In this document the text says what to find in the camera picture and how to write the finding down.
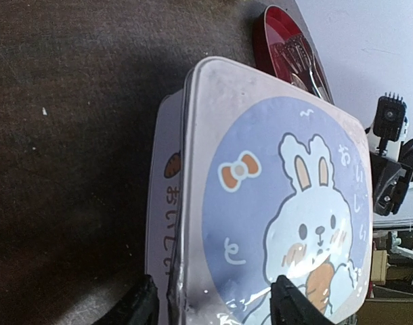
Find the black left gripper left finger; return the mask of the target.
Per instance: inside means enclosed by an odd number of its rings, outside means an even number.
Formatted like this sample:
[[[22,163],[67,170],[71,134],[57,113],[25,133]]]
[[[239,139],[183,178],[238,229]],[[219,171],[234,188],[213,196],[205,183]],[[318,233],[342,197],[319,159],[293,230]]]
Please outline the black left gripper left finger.
[[[148,274],[106,314],[107,324],[158,324],[158,289]]]

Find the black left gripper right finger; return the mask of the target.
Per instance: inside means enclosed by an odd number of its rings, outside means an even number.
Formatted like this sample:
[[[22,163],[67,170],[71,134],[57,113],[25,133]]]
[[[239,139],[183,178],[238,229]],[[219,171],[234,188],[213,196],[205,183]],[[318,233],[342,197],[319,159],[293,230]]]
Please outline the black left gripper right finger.
[[[270,293],[272,325],[332,325],[285,275],[277,277]]]

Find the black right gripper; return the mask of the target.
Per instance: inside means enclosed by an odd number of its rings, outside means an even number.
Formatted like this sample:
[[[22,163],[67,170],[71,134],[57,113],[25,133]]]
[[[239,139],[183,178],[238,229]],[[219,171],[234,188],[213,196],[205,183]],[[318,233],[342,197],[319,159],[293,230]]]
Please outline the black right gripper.
[[[413,184],[413,139],[401,146],[398,161],[371,152],[370,164],[374,212],[397,214]]]

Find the bunny print tin lid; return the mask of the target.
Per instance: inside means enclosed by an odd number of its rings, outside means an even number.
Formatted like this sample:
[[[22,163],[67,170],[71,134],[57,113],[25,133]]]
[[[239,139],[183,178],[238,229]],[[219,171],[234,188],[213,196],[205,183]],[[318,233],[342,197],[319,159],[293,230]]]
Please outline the bunny print tin lid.
[[[372,182],[361,123],[221,57],[187,83],[171,324],[269,324],[286,276],[333,323],[368,291]]]

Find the white metal tongs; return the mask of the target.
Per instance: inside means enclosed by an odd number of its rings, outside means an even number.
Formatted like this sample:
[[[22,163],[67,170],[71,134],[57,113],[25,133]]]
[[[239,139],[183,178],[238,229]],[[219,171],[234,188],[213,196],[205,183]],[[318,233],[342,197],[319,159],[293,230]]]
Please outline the white metal tongs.
[[[290,71],[292,85],[329,101],[324,80],[316,65],[315,55],[303,35],[290,37],[279,46],[278,53]]]

